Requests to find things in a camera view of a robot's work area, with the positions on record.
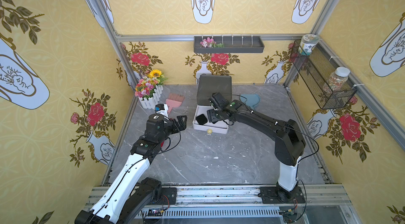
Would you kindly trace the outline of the white drawer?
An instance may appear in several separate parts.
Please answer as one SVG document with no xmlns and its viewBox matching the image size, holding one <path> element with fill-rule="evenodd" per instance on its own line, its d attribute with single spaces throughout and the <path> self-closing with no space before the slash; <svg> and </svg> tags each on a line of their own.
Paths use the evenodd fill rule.
<svg viewBox="0 0 405 224">
<path fill-rule="evenodd" d="M 211 107 L 211 106 L 197 106 L 196 112 L 194 115 L 194 119 L 193 119 L 193 128 L 195 130 L 200 130 L 200 131 L 205 131 L 205 132 L 207 132 L 208 130 L 211 130 L 212 133 L 226 134 L 228 132 L 229 125 L 227 125 L 223 121 L 219 121 L 215 124 L 208 121 L 203 125 L 200 125 L 198 123 L 197 117 L 199 115 L 203 114 L 206 118 L 208 118 L 207 111 L 212 110 L 212 109 L 213 109 L 213 107 Z"/>
</svg>

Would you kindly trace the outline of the black brooch box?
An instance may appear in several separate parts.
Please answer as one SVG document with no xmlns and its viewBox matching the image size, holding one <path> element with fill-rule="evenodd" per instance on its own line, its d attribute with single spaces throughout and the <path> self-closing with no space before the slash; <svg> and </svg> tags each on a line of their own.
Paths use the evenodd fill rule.
<svg viewBox="0 0 405 224">
<path fill-rule="evenodd" d="M 208 119 L 207 119 L 207 117 L 206 117 L 204 114 L 198 115 L 198 116 L 196 117 L 196 121 L 197 121 L 197 124 L 200 125 L 200 126 L 203 126 L 203 125 L 205 125 L 206 123 L 208 123 Z"/>
</svg>

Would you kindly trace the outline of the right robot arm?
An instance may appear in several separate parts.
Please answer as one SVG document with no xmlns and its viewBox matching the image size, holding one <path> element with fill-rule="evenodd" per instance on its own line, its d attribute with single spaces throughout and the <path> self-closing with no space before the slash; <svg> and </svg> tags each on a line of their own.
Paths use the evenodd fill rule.
<svg viewBox="0 0 405 224">
<path fill-rule="evenodd" d="M 214 93 L 209 102 L 219 120 L 248 125 L 275 142 L 274 154 L 280 163 L 277 186 L 284 192 L 293 191 L 297 186 L 298 163 L 306 147 L 297 122 L 271 118 L 239 100 L 228 101 L 219 92 Z"/>
</svg>

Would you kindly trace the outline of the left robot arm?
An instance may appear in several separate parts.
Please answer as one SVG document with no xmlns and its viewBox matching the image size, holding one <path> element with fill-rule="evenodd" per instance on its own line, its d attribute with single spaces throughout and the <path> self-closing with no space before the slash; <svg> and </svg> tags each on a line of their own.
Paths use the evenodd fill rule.
<svg viewBox="0 0 405 224">
<path fill-rule="evenodd" d="M 134 143 L 127 161 L 107 192 L 91 208 L 80 211 L 76 224 L 129 224 L 149 203 L 162 197 L 161 182 L 146 178 L 136 187 L 139 179 L 157 155 L 163 154 L 162 143 L 172 134 L 187 128 L 187 116 L 170 119 L 155 113 L 149 116 L 146 130 Z"/>
</svg>

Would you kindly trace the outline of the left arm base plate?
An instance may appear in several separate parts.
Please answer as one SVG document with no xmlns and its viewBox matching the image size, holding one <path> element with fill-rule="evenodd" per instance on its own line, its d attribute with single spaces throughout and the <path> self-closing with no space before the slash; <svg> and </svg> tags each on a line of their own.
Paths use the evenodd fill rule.
<svg viewBox="0 0 405 224">
<path fill-rule="evenodd" d="M 151 201 L 151 205 L 164 205 L 172 206 L 177 201 L 177 188 L 175 187 L 163 187 L 160 196 L 157 199 Z"/>
</svg>

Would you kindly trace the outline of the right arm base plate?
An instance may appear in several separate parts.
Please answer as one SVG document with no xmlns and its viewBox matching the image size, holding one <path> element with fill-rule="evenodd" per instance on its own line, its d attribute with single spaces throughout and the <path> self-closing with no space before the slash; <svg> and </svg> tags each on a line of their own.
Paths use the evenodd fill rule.
<svg viewBox="0 0 405 224">
<path fill-rule="evenodd" d="M 292 191 L 277 186 L 260 187 L 259 194 L 263 204 L 304 204 L 306 198 L 300 187 L 295 187 Z"/>
</svg>

